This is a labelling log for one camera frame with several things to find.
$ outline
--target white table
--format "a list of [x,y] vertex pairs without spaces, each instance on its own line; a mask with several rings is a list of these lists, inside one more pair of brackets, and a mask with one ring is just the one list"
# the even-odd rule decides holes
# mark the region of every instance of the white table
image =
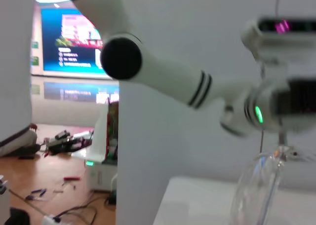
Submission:
[[[173,178],[154,225],[226,225],[236,184]],[[267,225],[315,225],[316,193],[279,190]]]

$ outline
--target black device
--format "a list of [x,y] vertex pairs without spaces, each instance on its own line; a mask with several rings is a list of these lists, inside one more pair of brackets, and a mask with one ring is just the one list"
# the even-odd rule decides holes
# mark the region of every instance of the black device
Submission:
[[263,33],[283,34],[310,34],[316,33],[315,19],[287,19],[287,18],[262,18],[258,22],[259,30]]
[[74,148],[73,145],[79,144],[81,142],[81,138],[73,139],[72,137],[70,137],[61,140],[55,140],[53,142],[48,143],[47,146],[48,151],[50,151],[52,155],[56,155],[61,152],[75,152],[80,150],[82,147]]
[[70,136],[70,133],[67,130],[63,130],[55,136],[55,139],[61,140],[67,138],[68,136]]

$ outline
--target black cable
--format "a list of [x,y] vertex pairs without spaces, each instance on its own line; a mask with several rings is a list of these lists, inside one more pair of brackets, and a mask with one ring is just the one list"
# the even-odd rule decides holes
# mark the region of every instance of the black cable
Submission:
[[108,202],[109,197],[107,196],[107,197],[98,197],[98,198],[95,198],[95,199],[91,200],[90,202],[88,202],[88,203],[86,204],[86,206],[88,206],[89,204],[91,204],[91,203],[93,203],[94,201],[99,200],[99,199],[105,199],[104,203],[106,203],[106,202]]
[[94,134],[94,130],[91,132],[91,135],[90,135],[89,140],[91,140],[91,139],[92,139],[93,134]]
[[27,201],[25,198],[23,198],[22,196],[18,195],[17,193],[15,193],[13,190],[9,189],[9,192],[11,194],[13,194],[14,196],[16,196],[17,198],[23,200],[25,203],[27,203],[28,205],[30,205],[33,209],[35,209],[36,211],[38,211],[39,213],[41,213],[44,216],[48,216],[47,213],[45,213],[44,211],[42,211],[41,209],[39,209],[38,207],[34,206],[32,203],[30,203],[29,201]]
[[262,153],[262,148],[263,148],[263,137],[265,135],[264,131],[261,131],[261,143],[260,143],[260,153]]
[[70,215],[73,215],[73,216],[76,216],[76,217],[80,218],[86,225],[91,225],[92,224],[92,223],[89,223],[82,215],[77,214],[76,212],[68,212],[66,214],[70,214]]
[[73,207],[71,209],[65,210],[65,211],[61,212],[60,214],[58,214],[57,216],[55,216],[54,219],[55,220],[59,219],[59,217],[65,215],[65,214],[68,214],[69,212],[71,212],[73,210],[79,210],[79,209],[92,209],[94,211],[94,216],[93,216],[92,221],[90,223],[90,225],[92,225],[94,223],[96,217],[97,217],[98,210],[95,207],[93,207],[93,206],[88,206],[88,204],[87,205],[82,205],[82,206],[76,206],[76,207]]

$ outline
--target display screen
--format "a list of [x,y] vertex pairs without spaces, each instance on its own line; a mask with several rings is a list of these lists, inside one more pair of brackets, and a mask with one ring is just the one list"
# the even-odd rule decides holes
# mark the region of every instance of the display screen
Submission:
[[286,33],[314,33],[316,32],[316,20],[294,19],[261,19],[258,24],[262,32]]
[[44,82],[44,98],[50,100],[93,102],[98,104],[119,101],[116,84]]
[[102,41],[93,24],[75,9],[43,9],[44,71],[103,74]]

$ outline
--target cable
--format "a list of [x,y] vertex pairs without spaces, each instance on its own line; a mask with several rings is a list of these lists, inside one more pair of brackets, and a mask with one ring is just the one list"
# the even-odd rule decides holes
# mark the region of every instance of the cable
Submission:
[[90,202],[88,202],[88,203],[86,204],[86,206],[88,206],[89,204],[91,204],[91,203],[93,203],[94,201],[99,200],[99,199],[105,199],[104,204],[106,204],[106,202],[109,201],[109,197],[108,197],[108,196],[107,196],[107,197],[98,197],[98,198],[95,198],[95,199],[91,200]]
[[80,218],[86,225],[91,225],[92,223],[89,223],[82,215],[76,213],[76,212],[68,212],[66,214],[70,214],[70,215],[73,215],[73,216],[76,216],[78,218]]
[[91,139],[92,139],[93,134],[94,134],[94,130],[91,132],[91,135],[90,135],[89,140],[91,140]]
[[79,210],[79,209],[92,209],[94,211],[94,216],[92,218],[92,221],[91,223],[88,223],[89,225],[92,225],[97,217],[97,214],[98,214],[98,210],[93,207],[93,206],[88,206],[87,205],[83,205],[83,206],[77,206],[77,207],[73,207],[71,209],[68,209],[68,210],[65,210],[63,212],[61,212],[60,214],[58,214],[57,216],[54,217],[54,219],[59,219],[61,216],[65,215],[65,214],[68,214],[69,212],[73,211],[73,210]]
[[263,137],[265,135],[265,132],[262,130],[261,131],[261,143],[260,143],[260,153],[262,153],[262,147],[263,147]]
[[9,192],[11,194],[13,194],[14,196],[18,197],[19,199],[23,200],[25,203],[27,203],[28,205],[30,205],[33,209],[35,209],[36,211],[38,211],[39,213],[41,213],[44,216],[49,216],[47,213],[43,212],[41,209],[39,209],[38,207],[34,206],[32,203],[30,203],[29,201],[25,200],[22,196],[18,195],[17,193],[15,193],[13,190],[9,189]]
[[280,0],[276,0],[276,4],[275,4],[275,15],[276,15],[276,17],[278,17],[279,6],[280,6]]

